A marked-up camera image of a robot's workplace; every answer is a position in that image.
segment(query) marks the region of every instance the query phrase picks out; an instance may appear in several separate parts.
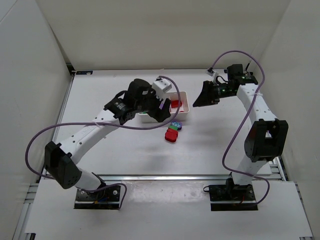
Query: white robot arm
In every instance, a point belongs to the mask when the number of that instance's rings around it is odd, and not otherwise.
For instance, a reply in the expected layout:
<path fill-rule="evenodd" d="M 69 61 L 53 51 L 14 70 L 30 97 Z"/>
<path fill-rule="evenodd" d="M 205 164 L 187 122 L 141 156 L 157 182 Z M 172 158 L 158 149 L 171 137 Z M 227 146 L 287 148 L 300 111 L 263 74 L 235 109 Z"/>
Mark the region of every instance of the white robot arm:
<path fill-rule="evenodd" d="M 119 125 L 133 119 L 136 113 L 146 112 L 158 122 L 170 117 L 171 101 L 165 98 L 165 93 L 171 87 L 170 81 L 166 79 L 157 78 L 152 85 L 142 79 L 135 79 L 130 83 L 128 90 L 119 92 L 104 106 L 93 119 L 96 125 L 84 126 L 58 144 L 49 142 L 45 147 L 45 169 L 64 189 L 75 186 L 79 189 L 96 190 L 106 186 L 97 175 L 76 165 L 95 144 L 116 130 Z M 99 191 L 90 194 L 103 197 Z"/>
<path fill-rule="evenodd" d="M 282 154 L 288 123 L 279 120 L 270 111 L 260 92 L 256 93 L 258 82 L 251 74 L 245 74 L 242 64 L 233 64 L 227 68 L 228 81 L 204 81 L 202 91 L 194 102 L 194 107 L 216 105 L 220 99 L 237 96 L 243 103 L 251 120 L 251 130 L 244 141 L 243 158 L 237 169 L 230 173 L 224 185 L 209 186 L 210 199 L 221 201 L 254 201 L 252 178 L 267 162 Z M 251 108 L 254 96 L 256 99 Z M 223 209 L 238 208 L 231 203 Z"/>

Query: green block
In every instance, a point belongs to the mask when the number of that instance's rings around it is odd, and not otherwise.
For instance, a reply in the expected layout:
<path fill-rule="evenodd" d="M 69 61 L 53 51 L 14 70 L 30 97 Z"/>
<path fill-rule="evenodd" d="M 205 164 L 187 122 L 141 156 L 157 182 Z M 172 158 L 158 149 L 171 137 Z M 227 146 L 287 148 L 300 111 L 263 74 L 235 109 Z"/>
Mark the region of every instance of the green block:
<path fill-rule="evenodd" d="M 177 128 L 176 126 L 172 126 L 172 125 L 170 125 L 168 128 L 169 128 L 169 129 L 173 129 L 173 130 L 178 131 L 178 128 Z"/>

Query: red block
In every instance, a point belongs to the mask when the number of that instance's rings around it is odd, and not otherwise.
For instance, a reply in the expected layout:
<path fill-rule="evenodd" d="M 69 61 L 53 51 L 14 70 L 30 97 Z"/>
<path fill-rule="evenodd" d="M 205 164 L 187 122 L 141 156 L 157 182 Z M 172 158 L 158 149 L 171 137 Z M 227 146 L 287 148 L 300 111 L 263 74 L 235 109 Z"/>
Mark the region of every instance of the red block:
<path fill-rule="evenodd" d="M 167 132 L 174 133 L 176 135 L 176 137 L 178 137 L 178 134 L 179 134 L 177 130 L 174 130 L 172 128 L 168 128 Z"/>
<path fill-rule="evenodd" d="M 177 141 L 177 135 L 174 132 L 167 131 L 164 135 L 164 139 L 168 142 L 175 143 Z"/>
<path fill-rule="evenodd" d="M 171 108 L 175 109 L 179 105 L 179 100 L 174 100 L 171 102 Z"/>

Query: black mounting plate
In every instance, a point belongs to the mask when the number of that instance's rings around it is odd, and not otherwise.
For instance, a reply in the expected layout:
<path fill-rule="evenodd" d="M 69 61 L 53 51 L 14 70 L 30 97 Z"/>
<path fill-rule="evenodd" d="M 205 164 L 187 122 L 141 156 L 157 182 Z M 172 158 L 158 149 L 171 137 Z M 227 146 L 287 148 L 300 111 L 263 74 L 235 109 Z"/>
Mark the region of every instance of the black mounting plate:
<path fill-rule="evenodd" d="M 211 211 L 257 211 L 257 205 L 253 206 L 256 196 L 252 185 L 246 188 L 246 193 L 233 191 L 231 198 L 227 193 L 227 186 L 223 185 L 209 185 L 210 205 Z"/>
<path fill-rule="evenodd" d="M 90 197 L 85 191 L 77 189 L 74 201 L 74 209 L 101 209 L 116 210 L 120 204 L 121 186 L 113 186 L 105 190 L 107 200 L 95 203 L 94 198 Z"/>

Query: white bin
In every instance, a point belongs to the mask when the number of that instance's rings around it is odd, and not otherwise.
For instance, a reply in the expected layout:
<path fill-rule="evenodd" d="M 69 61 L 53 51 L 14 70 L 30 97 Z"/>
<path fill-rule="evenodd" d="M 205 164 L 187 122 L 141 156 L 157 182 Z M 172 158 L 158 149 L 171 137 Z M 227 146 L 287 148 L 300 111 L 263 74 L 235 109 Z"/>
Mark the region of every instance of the white bin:
<path fill-rule="evenodd" d="M 178 100 L 178 94 L 177 92 L 167 92 L 166 97 L 169 98 L 171 101 Z M 180 91 L 180 97 L 182 101 L 182 106 L 180 107 L 180 110 L 178 112 L 178 115 L 175 117 L 175 120 L 177 121 L 184 121 L 187 118 L 187 114 L 189 113 L 189 104 L 187 99 L 187 93 L 185 91 Z M 170 114 L 171 116 L 175 114 L 176 108 L 170 107 Z M 141 122 L 143 123 L 156 123 L 157 121 L 150 117 L 146 113 L 138 113 Z"/>

